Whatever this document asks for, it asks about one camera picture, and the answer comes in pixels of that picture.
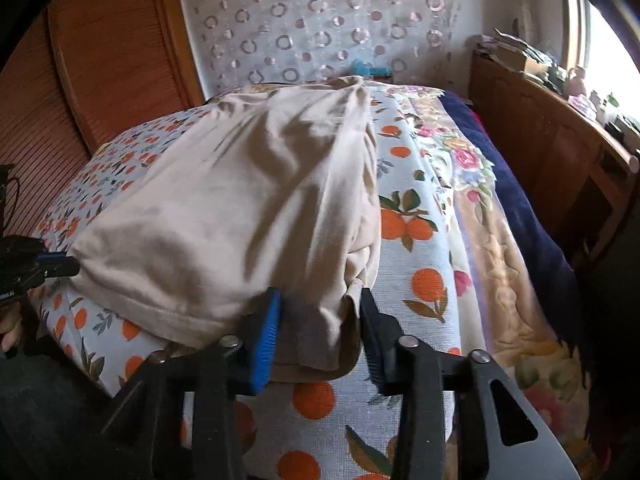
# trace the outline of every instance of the cardboard box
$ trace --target cardboard box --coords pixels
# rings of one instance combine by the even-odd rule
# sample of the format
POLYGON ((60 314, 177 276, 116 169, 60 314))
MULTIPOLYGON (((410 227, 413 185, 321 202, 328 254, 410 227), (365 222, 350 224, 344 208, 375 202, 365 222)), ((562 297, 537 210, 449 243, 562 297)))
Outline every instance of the cardboard box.
POLYGON ((518 72, 527 72, 533 75, 540 76, 541 74, 546 73, 546 71, 549 69, 547 65, 538 63, 535 59, 531 59, 530 57, 526 56, 524 52, 516 48, 511 50, 498 44, 496 45, 495 55, 506 66, 513 68, 518 72))

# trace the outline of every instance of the human hand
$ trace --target human hand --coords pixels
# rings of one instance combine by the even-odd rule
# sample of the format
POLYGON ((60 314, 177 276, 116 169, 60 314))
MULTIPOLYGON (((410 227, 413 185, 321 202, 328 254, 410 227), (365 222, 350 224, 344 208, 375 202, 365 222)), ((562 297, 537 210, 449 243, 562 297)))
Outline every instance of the human hand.
POLYGON ((0 347, 3 352, 10 350, 22 335, 20 303, 11 303, 0 308, 0 347))

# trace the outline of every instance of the wooden furniture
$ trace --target wooden furniture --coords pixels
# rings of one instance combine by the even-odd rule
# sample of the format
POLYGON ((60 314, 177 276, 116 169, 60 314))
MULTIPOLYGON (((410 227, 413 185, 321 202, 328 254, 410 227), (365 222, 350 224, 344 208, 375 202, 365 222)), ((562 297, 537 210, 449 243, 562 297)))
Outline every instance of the wooden furniture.
MULTIPOLYGON (((43 14, 0 73, 0 164, 12 162, 20 199, 5 234, 29 235, 49 203, 89 161, 66 104, 43 14)), ((5 211, 14 203, 10 187, 5 211)))
POLYGON ((92 153, 132 126, 204 104, 179 0, 53 0, 48 12, 60 81, 92 153))
POLYGON ((565 255, 597 258, 628 210, 638 159, 560 96, 478 55, 469 96, 565 255))
POLYGON ((201 104, 180 0, 53 0, 0 73, 0 164, 20 179, 5 234, 31 234, 102 143, 201 104))

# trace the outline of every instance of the navy blue blanket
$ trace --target navy blue blanket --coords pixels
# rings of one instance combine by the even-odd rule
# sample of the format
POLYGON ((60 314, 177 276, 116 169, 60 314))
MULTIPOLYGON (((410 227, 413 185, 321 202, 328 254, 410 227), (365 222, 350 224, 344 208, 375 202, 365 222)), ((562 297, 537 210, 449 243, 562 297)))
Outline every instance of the navy blue blanket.
POLYGON ((593 352, 573 270, 558 245, 540 225, 523 189, 473 112, 452 92, 446 92, 440 101, 465 137, 495 164, 495 192, 524 258, 546 320, 558 339, 578 346, 583 364, 591 371, 593 352))

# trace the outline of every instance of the beige t-shirt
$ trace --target beige t-shirt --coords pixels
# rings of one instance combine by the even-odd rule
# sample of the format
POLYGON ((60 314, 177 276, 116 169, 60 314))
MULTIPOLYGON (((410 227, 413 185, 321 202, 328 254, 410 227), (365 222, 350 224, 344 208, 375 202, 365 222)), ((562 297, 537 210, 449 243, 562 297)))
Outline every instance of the beige t-shirt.
POLYGON ((92 300, 202 348, 268 286, 272 379, 347 373, 380 257, 376 137, 361 78, 226 96, 72 245, 92 300))

